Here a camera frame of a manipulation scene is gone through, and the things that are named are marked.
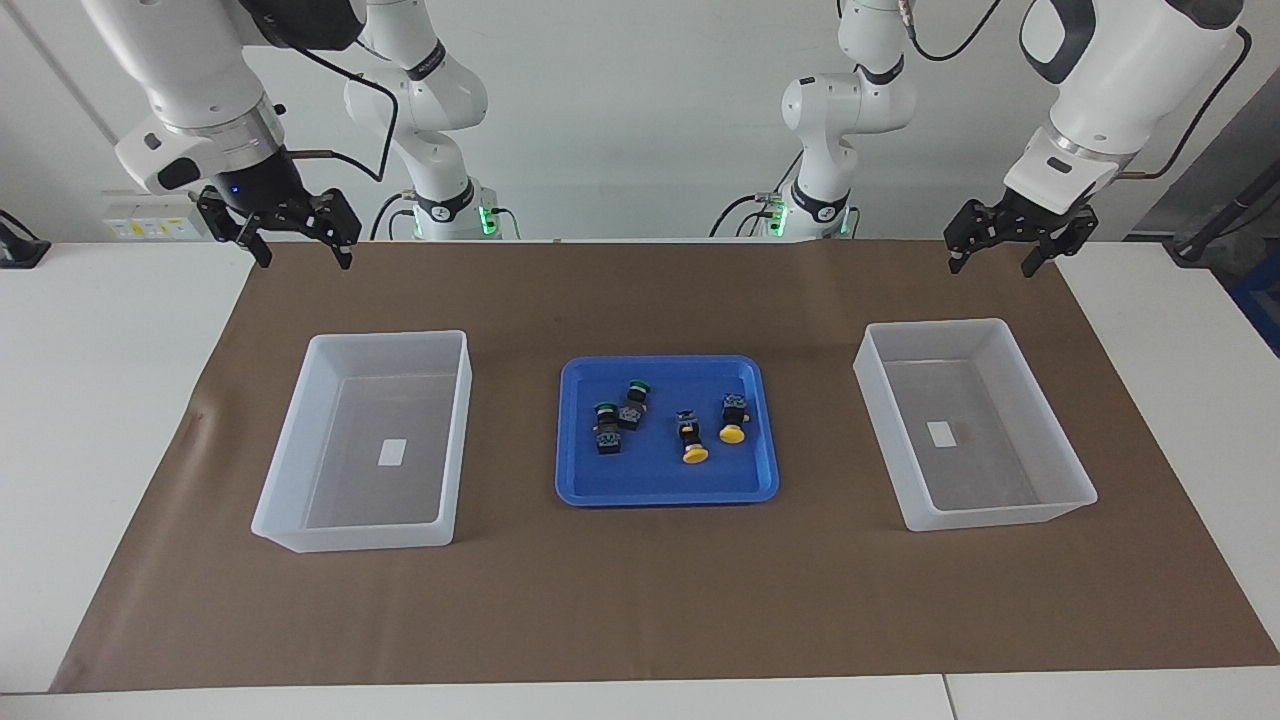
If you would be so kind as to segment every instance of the white label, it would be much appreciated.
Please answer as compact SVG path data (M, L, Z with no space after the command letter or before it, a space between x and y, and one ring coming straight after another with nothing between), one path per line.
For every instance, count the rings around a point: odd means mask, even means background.
M933 436L933 447L956 446L956 436L951 432L951 423L929 423L929 434Z
M378 455L379 468L399 468L404 461L404 446L407 439L384 439L383 451Z

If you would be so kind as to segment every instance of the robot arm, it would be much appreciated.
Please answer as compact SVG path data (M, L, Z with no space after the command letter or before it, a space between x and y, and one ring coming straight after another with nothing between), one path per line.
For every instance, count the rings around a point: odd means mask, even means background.
M197 208L219 241L266 266L260 229L298 232L351 264L360 220L339 190L311 195L284 147L246 44L340 49L364 27L352 0L82 0L120 65L142 86L152 114L116 145L147 191L207 179ZM241 224L230 211L244 218Z
M392 147L413 181L417 234L428 240L472 240L497 234L488 210L493 191L467 174L458 145L442 131L479 124L489 109L484 83L454 60L435 35L419 0L369 0L361 36L370 53L396 65L365 74L397 94L401 117ZM347 111L357 123L387 133L389 104L370 88L348 82Z
M804 143L800 174L783 196L777 234L828 237L849 206L858 152L845 136L901 129L915 114L915 86L902 74L906 28L899 0L846 0L840 46L854 72L797 79L782 117Z
M1036 0L1023 54L1059 99L1005 176L1004 199L970 200L947 225L951 272L1004 241L1036 243L1027 277L1079 251L1098 224L1089 199L1199 85L1242 10L1243 0Z

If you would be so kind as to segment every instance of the tabletop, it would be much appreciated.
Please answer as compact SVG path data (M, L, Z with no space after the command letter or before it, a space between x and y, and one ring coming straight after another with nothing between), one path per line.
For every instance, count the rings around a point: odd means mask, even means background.
M1280 637L1280 361L1158 246L1060 263L1258 618ZM250 268L205 243L55 246L0 274L0 693L41 693ZM1271 717L1280 669L8 696L0 716Z

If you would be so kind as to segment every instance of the brown surface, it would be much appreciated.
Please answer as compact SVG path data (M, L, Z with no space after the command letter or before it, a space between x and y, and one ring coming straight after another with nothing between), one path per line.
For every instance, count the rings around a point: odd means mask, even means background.
M280 245L255 270L55 692L1271 665L1280 656L1056 269L938 243ZM607 297L605 282L632 297ZM1000 316L1100 501L1043 525L902 524L851 363L870 322ZM250 519L317 333L462 328L475 383L447 548L294 555ZM581 355L759 363L760 506L554 493ZM516 432L492 432L518 425Z

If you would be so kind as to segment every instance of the white plastic bin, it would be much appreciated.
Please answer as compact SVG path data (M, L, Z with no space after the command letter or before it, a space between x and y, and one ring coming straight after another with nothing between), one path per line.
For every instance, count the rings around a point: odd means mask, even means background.
M854 370L908 528L1042 523L1097 501L1004 320L868 325Z
M316 336L253 533L294 552L448 544L470 397L460 331Z

